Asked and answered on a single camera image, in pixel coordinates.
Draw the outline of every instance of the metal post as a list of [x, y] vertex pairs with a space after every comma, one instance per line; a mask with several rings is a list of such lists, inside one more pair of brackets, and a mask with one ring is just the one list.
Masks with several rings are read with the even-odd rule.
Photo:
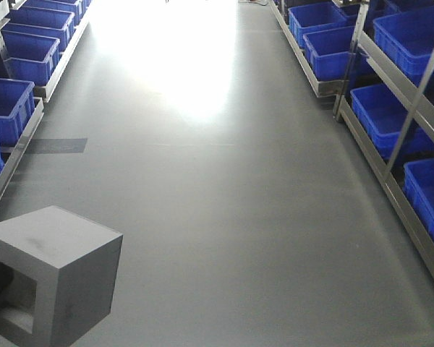
[[[376, 6], [376, 1], [372, 2], [372, 9]], [[336, 96], [336, 102], [333, 107], [334, 119], [341, 121], [341, 114], [339, 113], [339, 105], [342, 97], [348, 92], [348, 89], [355, 83], [355, 74], [357, 67], [360, 63], [360, 57], [357, 54], [359, 37], [365, 27], [365, 22], [368, 16], [368, 9], [370, 8], [370, 0], [364, 0], [360, 4], [360, 10], [355, 22], [354, 34], [349, 48], [349, 62], [347, 63], [346, 73], [344, 74], [344, 81], [341, 89], [341, 93]]]
[[405, 119], [399, 138], [397, 139], [396, 146], [393, 149], [391, 158], [389, 159], [388, 165], [386, 166], [386, 170], [384, 171], [384, 175], [383, 175], [384, 181], [386, 181], [387, 178], [389, 177], [389, 174], [391, 173], [392, 168], [399, 156], [401, 148], [405, 143], [405, 139], [407, 138], [407, 135], [409, 135], [410, 126], [414, 121], [414, 115], [417, 112], [418, 105], [420, 104], [420, 101], [426, 91], [427, 84], [429, 83], [429, 79], [433, 75], [433, 72], [434, 72], [434, 49], [433, 52], [431, 53], [429, 62], [427, 63], [425, 73], [422, 76], [421, 83], [418, 86], [417, 93], [414, 96], [414, 99], [412, 101], [412, 106], [409, 109], [407, 118]]
[[14, 78], [14, 72], [9, 63], [9, 54], [3, 35], [0, 32], [0, 77]]

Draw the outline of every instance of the aisle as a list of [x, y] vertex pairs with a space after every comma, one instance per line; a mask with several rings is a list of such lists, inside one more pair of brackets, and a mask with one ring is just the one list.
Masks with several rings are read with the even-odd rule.
[[115, 2], [0, 204], [124, 233], [112, 314], [74, 347], [434, 347], [433, 282], [270, 9]]

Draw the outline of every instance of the gray cube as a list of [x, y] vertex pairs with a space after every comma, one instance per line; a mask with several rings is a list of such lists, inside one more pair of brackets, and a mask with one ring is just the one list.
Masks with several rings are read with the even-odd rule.
[[0, 223], [0, 262], [14, 280], [0, 335], [22, 347], [67, 347], [111, 311], [122, 235], [59, 207]]

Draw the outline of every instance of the gray floor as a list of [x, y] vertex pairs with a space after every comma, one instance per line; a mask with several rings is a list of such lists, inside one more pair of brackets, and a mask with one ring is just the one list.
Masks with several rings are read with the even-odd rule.
[[434, 284], [270, 9], [115, 2], [0, 204], [124, 233], [113, 312], [74, 346], [434, 347]]

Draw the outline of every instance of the shelving rack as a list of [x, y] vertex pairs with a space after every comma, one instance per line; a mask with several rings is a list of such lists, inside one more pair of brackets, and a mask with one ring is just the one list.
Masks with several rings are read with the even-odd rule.
[[286, 36], [286, 39], [289, 42], [289, 45], [292, 47], [292, 50], [296, 55], [297, 60], [299, 61], [302, 67], [302, 70], [304, 70], [305, 76], [307, 76], [307, 79], [309, 80], [309, 83], [312, 86], [312, 89], [315, 95], [317, 96], [317, 98], [334, 96], [340, 93], [341, 88], [344, 84], [342, 80], [334, 80], [334, 81], [327, 81], [327, 82], [317, 80], [317, 77], [313, 73], [313, 70], [310, 67], [309, 62], [304, 56], [304, 50], [302, 50], [299, 47], [296, 40], [294, 39], [294, 36], [289, 31], [289, 27], [284, 22], [283, 16], [278, 10], [278, 7], [273, 1], [269, 1], [269, 4], [273, 13], [275, 14], [276, 19], [278, 20], [278, 23], [280, 24], [281, 29], [283, 30], [284, 35]]
[[[363, 23], [366, 18], [369, 3], [369, 1], [363, 1], [360, 4], [359, 17], [357, 18], [355, 33], [351, 42], [352, 54], [348, 72], [344, 77], [342, 91], [336, 97], [334, 109], [335, 118], [338, 121], [343, 119], [350, 129], [384, 192], [389, 198], [389, 201], [396, 210], [411, 240], [434, 278], [434, 241], [430, 238], [429, 233], [406, 198], [398, 178], [393, 174], [396, 159], [400, 156], [405, 139], [411, 136], [409, 130], [414, 121], [425, 130], [427, 135], [429, 135], [434, 142], [434, 105], [424, 94], [427, 83], [434, 71], [434, 49], [420, 85], [415, 86], [364, 32]], [[353, 70], [353, 66], [356, 66], [354, 60], [360, 59], [359, 54], [354, 54], [357, 52], [357, 49], [365, 53], [368, 64], [408, 110], [408, 115], [402, 127], [399, 139], [391, 158], [387, 162], [379, 155], [373, 142], [368, 137], [367, 132], [347, 101], [349, 90], [352, 86], [352, 82], [349, 81], [349, 73]]]
[[[0, 61], [4, 65], [5, 72], [8, 77], [12, 77], [12, 70], [6, 64], [6, 57], [8, 55], [6, 46], [4, 45], [3, 38], [1, 36], [1, 29], [8, 23], [6, 15], [9, 13], [10, 9], [19, 9], [27, 0], [1, 0], [0, 1]], [[55, 68], [54, 73], [51, 76], [50, 81], [46, 86], [35, 87], [34, 88], [34, 102], [35, 110], [33, 115], [30, 117], [21, 137], [19, 138], [17, 144], [14, 147], [0, 147], [0, 152], [9, 155], [5, 167], [0, 173], [0, 199], [3, 196], [5, 189], [8, 187], [16, 168], [18, 167], [22, 156], [24, 155], [33, 135], [38, 128], [42, 118], [43, 118], [43, 103], [48, 102], [50, 97], [53, 95], [56, 86], [58, 85], [61, 76], [66, 69], [69, 60], [72, 57], [85, 29], [89, 23], [90, 11], [93, 8], [93, 4], [88, 7], [84, 17], [77, 26], [76, 31], [67, 46], [67, 49], [61, 55], [60, 61]]]
[[76, 27], [74, 35], [72, 36], [71, 41], [67, 45], [66, 50], [62, 52], [59, 63], [56, 66], [55, 71], [51, 75], [51, 78], [48, 81], [47, 85], [36, 86], [34, 88], [34, 95], [39, 98], [42, 98], [44, 103], [50, 101], [50, 98], [53, 95], [56, 86], [58, 85], [59, 80], [61, 79], [61, 76], [63, 75], [64, 70], [67, 67], [67, 64], [69, 63], [69, 60], [72, 58], [72, 54], [74, 54], [75, 49], [85, 32], [85, 29], [87, 29], [88, 23], [90, 21], [90, 13], [92, 8], [93, 8], [92, 6], [89, 6], [87, 8], [84, 17], [80, 21], [79, 25]]

